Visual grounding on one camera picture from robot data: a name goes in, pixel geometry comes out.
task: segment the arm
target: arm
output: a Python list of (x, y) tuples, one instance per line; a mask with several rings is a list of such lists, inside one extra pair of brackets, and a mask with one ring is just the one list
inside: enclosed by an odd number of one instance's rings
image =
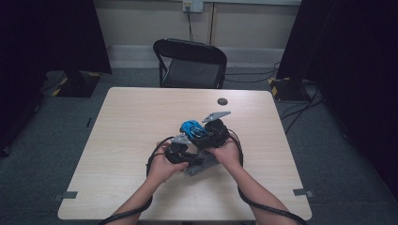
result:
[[(188, 166), (188, 162), (172, 164), (169, 160), (167, 160), (167, 158), (164, 156), (164, 151), (169, 144), (170, 143), (166, 142), (158, 149), (157, 154), (160, 155), (157, 155), (153, 158), (149, 175), (144, 183), (113, 213), (113, 215), (124, 213), (143, 206), (164, 181), (169, 179), (175, 172), (182, 171)], [(131, 217), (121, 218), (108, 224), (133, 225), (137, 223), (140, 216), (141, 214), (136, 214)]]
[[(232, 139), (226, 141), (225, 146), (221, 148), (208, 149), (216, 159), (224, 166), (224, 168), (231, 174), (237, 182), (237, 186), (241, 189), (243, 194), (255, 203), (261, 203), (273, 208), (288, 211), (286, 206), (266, 188), (261, 186), (254, 180), (239, 164), (239, 154), (237, 146)], [(277, 214), (264, 211), (251, 206), (255, 219), (258, 224), (283, 224), (290, 225), (296, 222), (290, 218), (279, 216)]]

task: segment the wooden table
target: wooden table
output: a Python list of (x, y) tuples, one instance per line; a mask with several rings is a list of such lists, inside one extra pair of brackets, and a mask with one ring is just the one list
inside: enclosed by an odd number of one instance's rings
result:
[[(228, 104), (218, 104), (226, 98)], [(269, 92), (114, 87), (99, 112), (68, 191), (61, 219), (104, 219), (145, 180), (145, 164), (156, 142), (179, 133), (187, 120), (210, 113), (240, 138), (244, 168), (294, 214), (312, 216), (281, 120)], [(142, 220), (254, 220), (238, 196), (237, 184), (222, 165), (195, 176), (174, 174), (155, 193)]]

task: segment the black chair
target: black chair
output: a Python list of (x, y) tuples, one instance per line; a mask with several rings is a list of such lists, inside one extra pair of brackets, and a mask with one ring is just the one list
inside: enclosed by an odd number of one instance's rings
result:
[[(222, 88), (227, 59), (220, 49), (165, 38), (156, 41), (153, 50), (159, 59), (160, 87)], [(163, 57), (172, 59), (169, 67), (164, 64)]]

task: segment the gray tape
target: gray tape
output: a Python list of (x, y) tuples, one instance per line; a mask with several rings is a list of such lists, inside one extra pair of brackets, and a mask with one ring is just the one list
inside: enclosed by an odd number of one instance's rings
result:
[(294, 190), (293, 190), (293, 193), (295, 193), (295, 196), (305, 195), (305, 196), (307, 196), (308, 198), (311, 198), (311, 197), (314, 196), (314, 193), (313, 193), (311, 190), (306, 191), (304, 188), (301, 188), (301, 189), (294, 189)]
[(63, 194), (56, 194), (54, 201), (61, 202), (64, 199), (76, 199), (77, 191), (65, 191)]

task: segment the wrist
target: wrist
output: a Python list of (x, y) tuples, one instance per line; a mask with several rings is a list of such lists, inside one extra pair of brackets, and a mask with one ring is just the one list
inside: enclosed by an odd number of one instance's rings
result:
[(240, 165), (240, 163), (238, 161), (234, 161), (234, 162), (230, 162), (230, 163), (225, 163), (223, 164), (223, 167), (225, 167), (225, 169), (228, 172), (232, 172), (238, 169), (243, 169), (243, 167)]
[(149, 188), (152, 189), (157, 189), (164, 181), (161, 181), (160, 179), (157, 179), (156, 177), (153, 176), (148, 176), (146, 180), (144, 181), (143, 185), (148, 186)]

